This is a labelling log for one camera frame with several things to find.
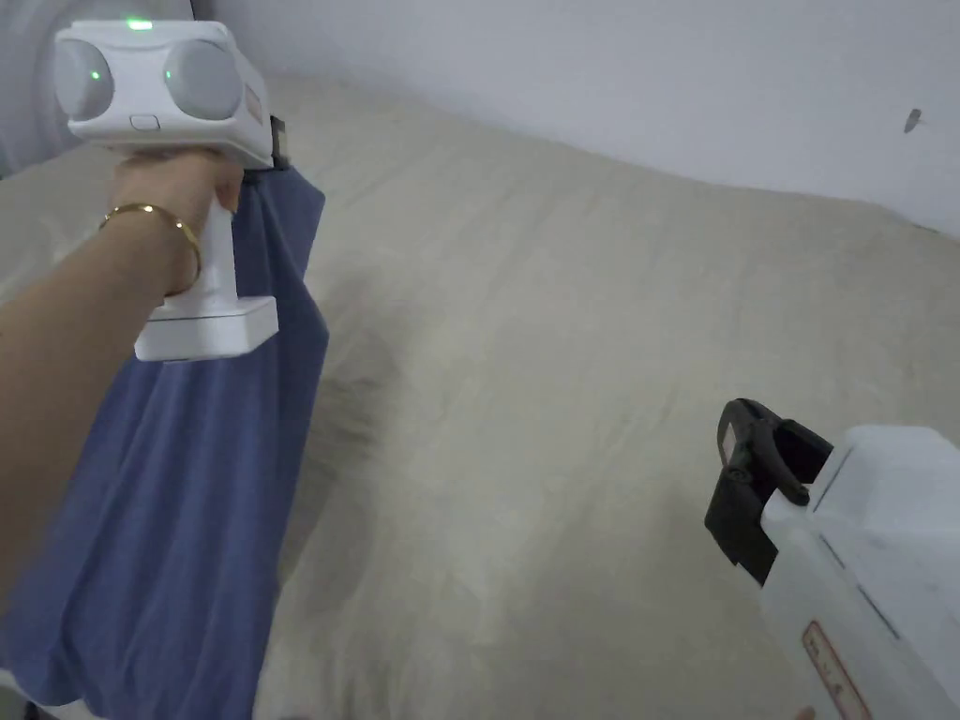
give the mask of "device handle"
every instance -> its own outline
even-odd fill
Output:
[[[197,300],[236,302],[237,280],[233,268],[233,213],[213,198],[200,237],[203,267],[188,291],[167,298],[171,308],[193,306]]]

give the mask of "wrinkled fabric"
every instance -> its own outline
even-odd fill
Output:
[[[237,289],[280,331],[229,360],[120,372],[47,544],[0,625],[35,700],[98,715],[249,717],[327,344],[303,284],[324,206],[295,170],[244,186]]]

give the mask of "small button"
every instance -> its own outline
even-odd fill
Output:
[[[134,130],[149,132],[160,129],[160,121],[156,119],[156,115],[131,115],[130,124]]]

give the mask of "mattress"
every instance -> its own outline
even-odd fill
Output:
[[[258,718],[769,718],[803,702],[703,526],[725,402],[960,441],[960,245],[384,94],[274,79],[330,329]],[[0,294],[103,208],[0,183]]]

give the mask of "white wall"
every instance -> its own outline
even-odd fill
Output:
[[[714,182],[960,234],[957,0],[213,0],[267,69],[350,75]],[[924,122],[910,134],[912,108]]]

